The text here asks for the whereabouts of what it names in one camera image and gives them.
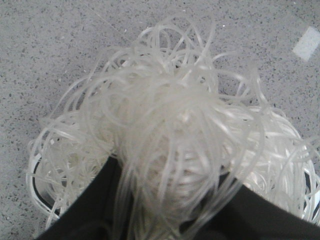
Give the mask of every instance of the speckled floor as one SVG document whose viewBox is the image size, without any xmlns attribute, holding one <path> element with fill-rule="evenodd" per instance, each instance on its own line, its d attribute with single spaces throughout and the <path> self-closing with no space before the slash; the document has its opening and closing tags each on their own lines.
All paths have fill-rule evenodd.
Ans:
<svg viewBox="0 0 320 240">
<path fill-rule="evenodd" d="M 320 134 L 318 0 L 3 0 L 1 240 L 31 239 L 42 219 L 25 184 L 27 145 L 40 131 L 39 119 L 90 70 L 100 49 L 128 45 L 147 26 L 181 11 L 211 15 L 217 24 L 214 53 L 241 49 L 259 68 L 271 104 L 304 137 Z"/>
</svg>

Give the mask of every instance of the tangled tube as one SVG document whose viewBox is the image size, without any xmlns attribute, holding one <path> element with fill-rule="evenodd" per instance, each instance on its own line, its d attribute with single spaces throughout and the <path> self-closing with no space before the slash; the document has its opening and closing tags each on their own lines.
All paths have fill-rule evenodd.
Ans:
<svg viewBox="0 0 320 240">
<path fill-rule="evenodd" d="M 109 156 L 122 167 L 115 240 L 131 194 L 128 239 L 192 239 L 242 184 L 319 224 L 320 179 L 312 162 L 319 139 L 301 139 L 268 104 L 254 69 L 245 76 L 215 67 L 230 53 L 212 56 L 213 37 L 213 27 L 204 41 L 189 18 L 167 18 L 130 47 L 108 48 L 70 87 L 63 112 L 46 118 L 30 143 L 27 182 L 37 179 L 54 201 L 49 209 L 33 197 L 49 216 L 47 226 Z M 238 82 L 234 95 L 220 91 L 225 78 Z M 258 105 L 246 104 L 250 99 Z"/>
</svg>

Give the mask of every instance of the gray floor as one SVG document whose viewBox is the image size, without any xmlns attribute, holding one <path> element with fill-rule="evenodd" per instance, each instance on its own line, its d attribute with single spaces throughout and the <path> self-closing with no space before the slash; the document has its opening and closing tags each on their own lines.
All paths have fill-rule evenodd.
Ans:
<svg viewBox="0 0 320 240">
<path fill-rule="evenodd" d="M 39 119 L 90 70 L 100 49 L 128 45 L 147 26 L 181 11 L 211 15 L 217 24 L 214 53 L 241 49 L 258 66 L 270 103 L 283 109 L 304 137 L 320 134 L 320 47 L 311 51 L 320 30 L 319 0 L 4 0 L 1 240 L 31 239 L 41 219 L 29 199 L 24 172 L 27 144 L 39 133 Z M 312 54 L 305 52 L 303 60 L 293 49 Z"/>
</svg>

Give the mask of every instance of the terrazzo floor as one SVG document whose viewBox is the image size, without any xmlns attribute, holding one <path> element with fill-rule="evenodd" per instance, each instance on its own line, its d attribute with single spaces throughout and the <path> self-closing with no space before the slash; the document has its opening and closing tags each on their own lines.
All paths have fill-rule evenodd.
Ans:
<svg viewBox="0 0 320 240">
<path fill-rule="evenodd" d="M 319 0 L 2 0 L 1 240 L 32 239 L 44 219 L 25 183 L 27 146 L 40 132 L 39 119 L 91 69 L 101 49 L 127 46 L 146 27 L 179 12 L 211 16 L 212 52 L 241 50 L 258 67 L 269 102 L 303 137 L 320 135 Z"/>
</svg>

